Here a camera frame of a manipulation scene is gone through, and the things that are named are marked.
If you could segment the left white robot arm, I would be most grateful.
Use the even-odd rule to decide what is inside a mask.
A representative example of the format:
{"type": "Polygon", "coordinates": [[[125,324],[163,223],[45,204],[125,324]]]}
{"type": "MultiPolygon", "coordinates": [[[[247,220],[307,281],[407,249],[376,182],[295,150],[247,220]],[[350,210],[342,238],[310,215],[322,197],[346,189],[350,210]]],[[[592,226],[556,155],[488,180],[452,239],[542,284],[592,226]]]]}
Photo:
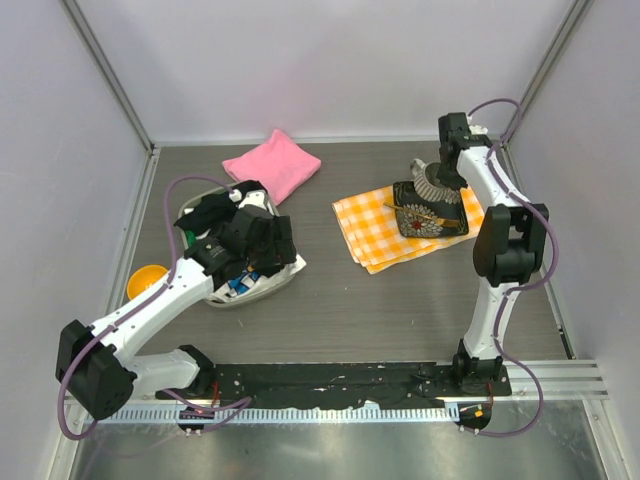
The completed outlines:
{"type": "Polygon", "coordinates": [[[247,205],[211,236],[194,242],[143,293],[89,326],[74,320],[61,332],[56,377],[96,420],[131,397],[169,390],[186,398],[213,384],[213,362],[192,345],[169,353],[140,349],[192,305],[232,306],[278,289],[305,265],[291,220],[247,205]]]}

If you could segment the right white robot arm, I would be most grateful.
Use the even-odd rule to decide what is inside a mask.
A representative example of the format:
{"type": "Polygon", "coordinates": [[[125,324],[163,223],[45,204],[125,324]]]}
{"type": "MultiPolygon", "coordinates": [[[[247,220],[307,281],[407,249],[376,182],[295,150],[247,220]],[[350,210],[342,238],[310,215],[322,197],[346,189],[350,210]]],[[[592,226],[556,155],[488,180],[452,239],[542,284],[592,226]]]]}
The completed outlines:
{"type": "Polygon", "coordinates": [[[541,267],[548,210],[532,204],[497,159],[494,144],[469,125],[464,113],[438,119],[440,166],[447,187],[469,187],[483,211],[473,248],[480,277],[470,326],[453,357],[450,376],[458,388],[499,382],[506,333],[515,300],[541,267]]]}

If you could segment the orange checkered cloth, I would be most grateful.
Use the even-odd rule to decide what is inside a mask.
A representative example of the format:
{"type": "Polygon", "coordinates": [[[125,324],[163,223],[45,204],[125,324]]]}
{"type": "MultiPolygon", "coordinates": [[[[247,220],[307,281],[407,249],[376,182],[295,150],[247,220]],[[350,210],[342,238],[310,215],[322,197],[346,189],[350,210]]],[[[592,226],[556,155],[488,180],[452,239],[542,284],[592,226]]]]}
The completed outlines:
{"type": "Polygon", "coordinates": [[[392,200],[392,188],[386,186],[332,204],[353,260],[370,274],[473,239],[484,218],[474,192],[465,189],[462,200],[469,225],[467,234],[436,239],[406,238],[400,234],[395,214],[386,206],[392,200]]]}

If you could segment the grey laundry basket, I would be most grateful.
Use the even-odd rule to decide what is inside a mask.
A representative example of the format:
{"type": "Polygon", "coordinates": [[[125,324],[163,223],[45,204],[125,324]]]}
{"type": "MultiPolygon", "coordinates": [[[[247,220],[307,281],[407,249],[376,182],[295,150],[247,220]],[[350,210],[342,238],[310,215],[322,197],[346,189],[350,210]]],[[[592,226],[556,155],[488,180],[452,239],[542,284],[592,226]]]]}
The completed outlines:
{"type": "MultiPolygon", "coordinates": [[[[221,193],[226,193],[225,188],[217,187],[192,197],[184,202],[178,209],[177,218],[182,218],[187,213],[191,213],[205,196],[210,194],[218,195],[221,193]]],[[[274,216],[279,216],[280,214],[275,204],[273,204],[271,199],[267,200],[266,193],[264,193],[264,196],[265,206],[268,211],[274,214],[274,216]]],[[[203,302],[217,309],[228,309],[252,303],[283,288],[291,282],[294,276],[303,270],[306,265],[307,262],[298,253],[294,263],[285,265],[283,270],[271,277],[261,276],[258,278],[253,273],[247,271],[243,274],[244,276],[241,276],[240,280],[228,282],[210,294],[203,302]]]]}

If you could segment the black t shirt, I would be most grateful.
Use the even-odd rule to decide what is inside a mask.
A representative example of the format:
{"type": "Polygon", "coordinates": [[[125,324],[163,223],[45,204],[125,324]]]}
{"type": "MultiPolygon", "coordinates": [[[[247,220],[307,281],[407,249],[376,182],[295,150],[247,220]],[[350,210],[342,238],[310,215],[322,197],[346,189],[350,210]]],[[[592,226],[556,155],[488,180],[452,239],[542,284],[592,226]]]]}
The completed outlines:
{"type": "MultiPolygon", "coordinates": [[[[228,191],[218,195],[210,194],[205,196],[191,213],[187,213],[182,218],[177,219],[175,225],[183,232],[185,230],[192,231],[196,237],[204,236],[213,238],[215,230],[223,222],[229,222],[233,218],[235,212],[233,212],[232,209],[233,205],[229,199],[228,191]]],[[[277,217],[278,216],[275,216],[274,248],[254,263],[248,264],[246,261],[231,254],[218,243],[226,252],[231,254],[231,258],[234,260],[231,266],[223,269],[225,272],[229,270],[233,271],[241,265],[243,267],[248,266],[257,273],[270,277],[287,265],[281,262],[277,254],[277,217]]]]}

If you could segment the white printed t shirt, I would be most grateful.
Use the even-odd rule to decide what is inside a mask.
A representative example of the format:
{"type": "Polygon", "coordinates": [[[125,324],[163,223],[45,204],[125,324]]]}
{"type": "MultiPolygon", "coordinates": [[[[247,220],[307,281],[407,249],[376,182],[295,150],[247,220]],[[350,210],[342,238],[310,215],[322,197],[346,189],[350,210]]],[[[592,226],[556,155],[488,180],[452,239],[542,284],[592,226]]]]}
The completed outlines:
{"type": "Polygon", "coordinates": [[[254,302],[287,285],[306,265],[303,257],[297,255],[294,263],[285,265],[282,270],[270,277],[245,270],[239,277],[215,290],[205,299],[205,302],[219,308],[254,302]]]}

